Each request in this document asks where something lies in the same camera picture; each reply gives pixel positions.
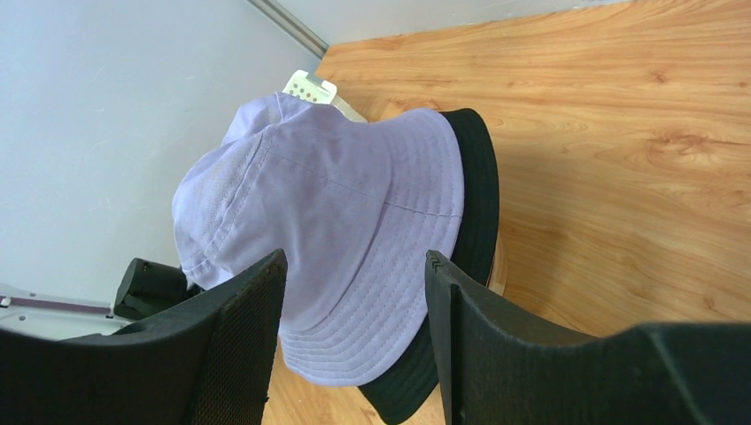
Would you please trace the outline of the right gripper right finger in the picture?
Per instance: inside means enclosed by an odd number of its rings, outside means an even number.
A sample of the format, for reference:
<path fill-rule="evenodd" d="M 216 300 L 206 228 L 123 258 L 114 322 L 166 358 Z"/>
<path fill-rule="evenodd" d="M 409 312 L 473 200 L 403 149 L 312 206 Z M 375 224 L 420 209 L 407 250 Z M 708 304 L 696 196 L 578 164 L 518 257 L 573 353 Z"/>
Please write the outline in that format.
<path fill-rule="evenodd" d="M 438 251 L 425 294 L 449 424 L 747 424 L 746 323 L 644 323 L 604 338 L 530 313 Z"/>

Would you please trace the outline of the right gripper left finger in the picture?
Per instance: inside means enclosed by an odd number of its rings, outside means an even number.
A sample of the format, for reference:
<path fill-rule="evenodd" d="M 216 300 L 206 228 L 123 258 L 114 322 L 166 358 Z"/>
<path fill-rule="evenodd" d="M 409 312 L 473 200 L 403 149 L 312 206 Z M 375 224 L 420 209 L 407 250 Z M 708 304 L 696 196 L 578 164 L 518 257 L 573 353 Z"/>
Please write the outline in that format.
<path fill-rule="evenodd" d="M 287 259 L 109 336 L 1 334 L 4 424 L 259 424 L 268 400 Z"/>

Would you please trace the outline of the beige bucket hat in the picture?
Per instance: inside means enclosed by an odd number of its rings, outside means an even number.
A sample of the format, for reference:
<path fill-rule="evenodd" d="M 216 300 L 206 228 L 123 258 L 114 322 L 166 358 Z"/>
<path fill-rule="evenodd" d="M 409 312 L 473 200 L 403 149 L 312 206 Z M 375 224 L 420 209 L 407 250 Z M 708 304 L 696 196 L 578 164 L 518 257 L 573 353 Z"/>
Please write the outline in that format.
<path fill-rule="evenodd" d="M 464 214 L 448 257 L 486 286 L 492 276 L 499 231 L 499 175 L 492 139 L 483 119 L 472 109 L 441 115 L 458 137 L 465 189 Z M 384 423 L 401 424 L 419 410 L 437 385 L 430 322 L 424 319 L 395 364 L 359 390 Z"/>

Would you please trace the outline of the lavender bucket hat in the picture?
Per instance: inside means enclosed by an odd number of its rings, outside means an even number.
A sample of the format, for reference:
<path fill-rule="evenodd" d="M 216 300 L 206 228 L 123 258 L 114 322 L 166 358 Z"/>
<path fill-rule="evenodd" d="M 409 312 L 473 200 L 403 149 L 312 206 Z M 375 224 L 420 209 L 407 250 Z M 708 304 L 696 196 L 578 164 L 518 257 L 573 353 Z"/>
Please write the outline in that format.
<path fill-rule="evenodd" d="M 172 203 L 183 272 L 209 290 L 281 249 L 287 367 L 360 386 L 392 367 L 426 314 L 426 252 L 449 254 L 464 211 L 457 136 L 414 109 L 354 122 L 274 93 L 241 106 Z"/>

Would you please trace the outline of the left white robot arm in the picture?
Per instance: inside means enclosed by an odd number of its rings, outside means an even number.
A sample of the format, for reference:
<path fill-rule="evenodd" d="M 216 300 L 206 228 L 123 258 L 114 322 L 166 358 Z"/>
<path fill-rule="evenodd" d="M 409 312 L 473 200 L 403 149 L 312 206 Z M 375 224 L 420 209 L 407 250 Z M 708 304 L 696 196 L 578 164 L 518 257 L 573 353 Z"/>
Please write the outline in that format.
<path fill-rule="evenodd" d="M 110 335 L 204 290 L 179 267 L 134 258 L 111 301 L 44 294 L 1 285 L 1 329 L 59 341 Z"/>

